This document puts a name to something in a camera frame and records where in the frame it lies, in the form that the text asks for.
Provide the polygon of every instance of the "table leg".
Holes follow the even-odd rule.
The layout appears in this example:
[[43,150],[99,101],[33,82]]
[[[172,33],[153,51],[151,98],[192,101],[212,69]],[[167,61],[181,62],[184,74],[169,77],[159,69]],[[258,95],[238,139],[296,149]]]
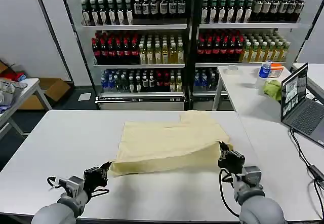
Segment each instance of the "table leg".
[[43,107],[47,110],[52,110],[52,106],[50,105],[49,101],[47,101],[44,93],[42,92],[41,88],[39,86],[37,86],[37,89],[35,91],[35,95],[37,96],[37,98],[39,99],[39,101],[41,102],[41,104],[43,105]]
[[214,104],[213,104],[213,111],[217,111],[217,109],[218,109],[222,89],[223,89],[223,81],[222,81],[221,77],[219,76],[217,88],[216,88],[216,95],[215,95]]

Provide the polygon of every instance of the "shelf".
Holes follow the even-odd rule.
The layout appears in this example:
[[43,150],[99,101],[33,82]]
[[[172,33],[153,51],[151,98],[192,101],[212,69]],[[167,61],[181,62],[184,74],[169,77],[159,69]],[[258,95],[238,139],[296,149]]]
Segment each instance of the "shelf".
[[100,68],[111,68],[111,69],[118,69],[118,68],[184,68],[184,64],[94,64],[94,67]]
[[196,63],[196,68],[206,68],[206,67],[217,67],[217,66],[229,66],[229,65],[247,65],[247,66],[255,66],[261,65],[262,62],[251,62],[251,63]]
[[276,28],[308,28],[300,23],[213,23],[200,24],[200,29],[276,29]]
[[85,25],[84,28],[91,30],[182,30],[187,24],[165,25]]
[[[193,96],[216,96],[216,91],[194,91]],[[226,91],[221,92],[221,96],[227,96]]]

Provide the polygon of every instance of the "power cord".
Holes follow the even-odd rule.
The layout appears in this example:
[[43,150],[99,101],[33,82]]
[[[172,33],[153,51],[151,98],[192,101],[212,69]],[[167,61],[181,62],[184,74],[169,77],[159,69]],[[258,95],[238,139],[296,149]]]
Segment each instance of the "power cord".
[[321,199],[321,197],[320,197],[320,194],[319,194],[319,191],[318,191],[318,189],[317,189],[317,186],[320,187],[321,189],[323,189],[323,188],[322,188],[321,185],[318,183],[318,180],[317,180],[318,176],[317,176],[317,175],[314,173],[314,171],[313,171],[313,166],[314,166],[314,165],[311,165],[311,164],[309,163],[309,161],[306,159],[306,157],[305,157],[305,155],[304,155],[304,153],[303,153],[303,151],[302,151],[302,149],[301,149],[301,147],[300,147],[300,145],[299,145],[299,142],[298,142],[297,138],[296,138],[295,135],[294,135],[294,134],[295,134],[295,130],[294,130],[293,128],[290,128],[290,134],[291,134],[291,136],[293,137],[293,139],[294,139],[294,141],[295,141],[295,143],[296,143],[296,145],[297,145],[299,158],[300,158],[300,159],[305,163],[307,169],[311,172],[311,174],[312,174],[313,177],[314,177],[314,181],[313,181],[313,183],[314,183],[314,188],[315,188],[315,191],[316,191],[316,194],[317,194],[317,197],[318,197],[319,203],[320,203],[320,208],[321,208],[321,210],[322,210],[322,223],[324,223],[324,207],[323,207],[323,202],[322,202],[322,199]]
[[223,178],[225,181],[226,181],[226,178],[228,178],[230,176],[230,174],[225,169],[221,169],[221,171],[219,172],[219,190],[221,192],[222,201],[223,201],[224,205],[226,206],[226,208],[229,210],[229,212],[231,212],[234,216],[239,218],[239,214],[236,214],[234,211],[232,211],[232,209],[227,205],[226,200],[224,198],[223,186],[222,186],[222,173],[223,172],[227,173],[227,175]]

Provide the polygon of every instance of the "cloth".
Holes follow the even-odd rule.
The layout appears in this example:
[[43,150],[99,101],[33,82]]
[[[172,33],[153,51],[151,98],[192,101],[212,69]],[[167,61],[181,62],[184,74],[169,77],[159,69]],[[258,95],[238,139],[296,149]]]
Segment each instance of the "cloth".
[[181,122],[126,122],[112,175],[217,166],[218,141],[229,136],[204,111],[187,111]]
[[280,101],[281,100],[281,83],[277,80],[266,81],[263,87],[264,93],[271,98]]

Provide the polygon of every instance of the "water bottle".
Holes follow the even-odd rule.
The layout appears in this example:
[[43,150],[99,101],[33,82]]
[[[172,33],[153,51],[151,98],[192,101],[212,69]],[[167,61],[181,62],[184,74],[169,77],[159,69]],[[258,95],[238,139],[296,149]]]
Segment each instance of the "water bottle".
[[262,63],[261,68],[259,70],[259,76],[257,78],[257,81],[255,82],[255,88],[263,90],[263,86],[271,72],[271,64],[271,60],[267,60]]

